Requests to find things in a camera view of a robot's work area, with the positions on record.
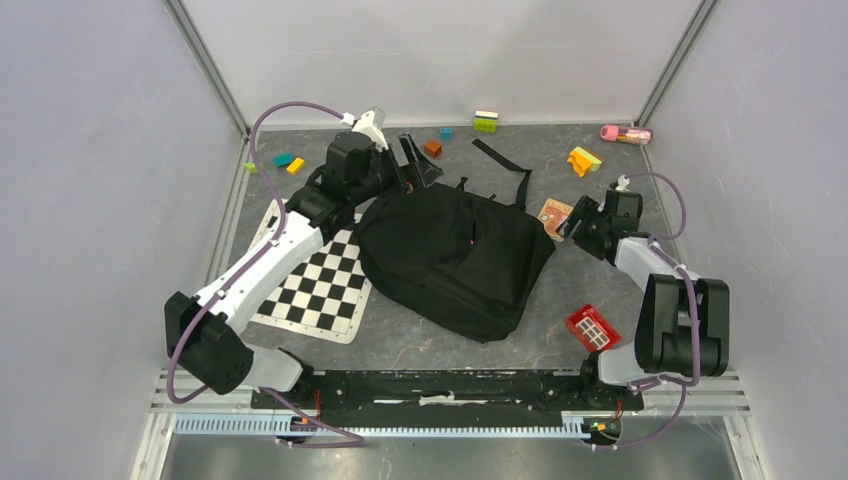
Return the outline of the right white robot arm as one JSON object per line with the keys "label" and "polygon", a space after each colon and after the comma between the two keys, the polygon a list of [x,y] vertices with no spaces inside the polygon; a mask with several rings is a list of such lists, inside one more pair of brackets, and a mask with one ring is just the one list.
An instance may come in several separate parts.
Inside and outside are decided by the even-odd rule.
{"label": "right white robot arm", "polygon": [[608,190],[601,202],[581,197],[558,228],[643,293],[633,340],[597,349],[581,365],[577,392],[591,408],[606,406],[618,387],[634,393],[663,383],[692,387],[728,368],[728,284],[692,273],[668,255],[640,231],[642,211],[640,194]]}

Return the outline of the small orange spiral notebook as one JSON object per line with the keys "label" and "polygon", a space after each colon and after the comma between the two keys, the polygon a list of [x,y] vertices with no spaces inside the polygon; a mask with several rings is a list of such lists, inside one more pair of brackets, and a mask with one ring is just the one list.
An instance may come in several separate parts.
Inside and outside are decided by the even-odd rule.
{"label": "small orange spiral notebook", "polygon": [[560,228],[572,211],[571,205],[548,198],[540,209],[537,219],[543,224],[545,232],[552,240],[562,243],[565,237],[560,233]]}

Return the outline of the pink capped marker tube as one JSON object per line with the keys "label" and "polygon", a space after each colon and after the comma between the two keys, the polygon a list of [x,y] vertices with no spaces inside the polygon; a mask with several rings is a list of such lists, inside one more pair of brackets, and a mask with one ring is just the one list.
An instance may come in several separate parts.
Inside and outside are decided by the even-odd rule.
{"label": "pink capped marker tube", "polygon": [[600,137],[608,142],[647,145],[653,139],[653,132],[645,128],[607,124],[601,127]]}

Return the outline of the black student backpack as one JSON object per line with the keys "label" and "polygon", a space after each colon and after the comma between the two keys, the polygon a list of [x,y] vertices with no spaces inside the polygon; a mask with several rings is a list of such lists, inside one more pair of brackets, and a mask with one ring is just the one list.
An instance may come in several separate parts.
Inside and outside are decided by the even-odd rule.
{"label": "black student backpack", "polygon": [[526,211],[531,170],[480,139],[474,145],[523,178],[512,204],[435,183],[375,200],[354,233],[361,268],[390,300],[467,339],[507,338],[520,324],[554,241]]}

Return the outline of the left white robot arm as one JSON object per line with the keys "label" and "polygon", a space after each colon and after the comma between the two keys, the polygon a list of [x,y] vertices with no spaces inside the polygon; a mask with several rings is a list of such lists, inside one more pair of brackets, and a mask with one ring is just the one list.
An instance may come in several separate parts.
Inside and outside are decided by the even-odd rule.
{"label": "left white robot arm", "polygon": [[278,219],[257,245],[196,294],[176,292],[166,301],[166,391],[172,402],[195,397],[176,394],[178,368],[199,380],[203,390],[219,395],[249,385],[275,390],[290,407],[312,399],[314,381],[302,373],[299,360],[281,349],[250,346],[241,335],[274,289],[353,223],[357,206],[423,190],[442,176],[410,135],[400,135],[399,141],[408,160],[404,166],[374,134],[337,134],[324,164],[279,204]]}

